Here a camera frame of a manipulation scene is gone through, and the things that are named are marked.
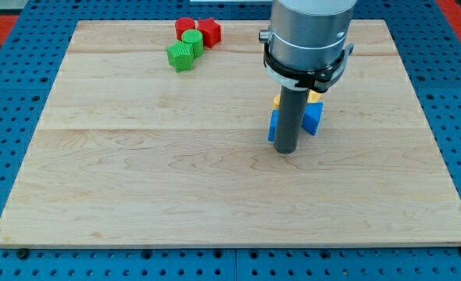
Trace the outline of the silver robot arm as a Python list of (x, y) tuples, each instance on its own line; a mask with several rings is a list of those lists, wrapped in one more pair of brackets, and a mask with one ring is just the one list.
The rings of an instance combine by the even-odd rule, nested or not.
[(259, 32), (269, 76), (293, 91), (323, 93), (342, 77), (354, 44), (345, 42), (356, 0), (273, 0)]

